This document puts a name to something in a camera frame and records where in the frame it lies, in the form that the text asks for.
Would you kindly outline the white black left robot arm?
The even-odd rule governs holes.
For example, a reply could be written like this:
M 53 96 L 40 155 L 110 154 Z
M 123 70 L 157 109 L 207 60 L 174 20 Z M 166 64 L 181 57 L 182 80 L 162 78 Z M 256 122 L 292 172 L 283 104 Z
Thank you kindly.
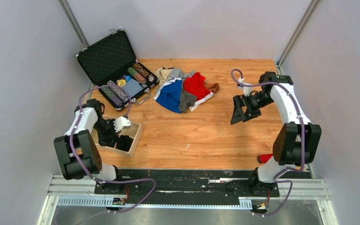
M 71 128 L 63 136 L 55 138 L 53 143 L 62 175 L 66 180 L 79 180 L 87 176 L 72 151 L 81 150 L 78 156 L 88 171 L 97 179 L 107 180 L 107 188 L 118 194 L 124 190 L 125 181 L 117 176 L 117 167 L 102 162 L 91 135 L 93 130 L 97 131 L 97 140 L 102 146 L 113 147 L 118 140 L 114 120 L 103 118 L 104 106 L 96 99 L 88 100 L 82 105 L 82 110 L 77 106 Z

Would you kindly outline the black pinstriped underwear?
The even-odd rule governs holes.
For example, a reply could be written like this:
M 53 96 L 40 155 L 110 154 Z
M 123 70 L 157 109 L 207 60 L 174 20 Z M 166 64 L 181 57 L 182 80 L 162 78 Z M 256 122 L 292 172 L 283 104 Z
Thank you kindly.
M 118 140 L 118 136 L 114 135 L 114 136 L 99 136 L 98 137 L 98 143 L 100 146 L 106 146 L 106 147 L 110 147 L 110 148 L 114 148 L 117 140 Z

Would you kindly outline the red underwear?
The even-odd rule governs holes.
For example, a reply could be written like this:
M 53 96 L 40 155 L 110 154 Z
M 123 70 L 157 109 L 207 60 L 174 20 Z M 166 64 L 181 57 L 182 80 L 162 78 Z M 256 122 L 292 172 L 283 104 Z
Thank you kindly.
M 213 92 L 208 90 L 204 86 L 205 77 L 202 76 L 199 72 L 193 74 L 192 77 L 188 77 L 183 82 L 183 89 L 196 96 L 196 101 L 193 106 L 190 107 L 190 111 L 193 112 L 200 104 L 207 101 L 213 96 Z

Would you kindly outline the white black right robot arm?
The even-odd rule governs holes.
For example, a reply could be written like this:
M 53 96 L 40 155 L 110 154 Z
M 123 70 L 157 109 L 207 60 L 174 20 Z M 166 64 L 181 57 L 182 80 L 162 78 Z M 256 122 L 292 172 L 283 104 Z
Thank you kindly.
M 254 85 L 244 81 L 239 69 L 233 69 L 231 77 L 243 88 L 242 95 L 233 97 L 232 125 L 259 117 L 261 108 L 272 103 L 277 106 L 283 123 L 273 143 L 271 158 L 257 168 L 257 178 L 249 182 L 250 192 L 259 196 L 267 191 L 267 183 L 276 182 L 288 171 L 300 173 L 314 160 L 322 129 L 303 112 L 290 76 L 266 71 L 256 84 L 261 91 L 252 91 Z

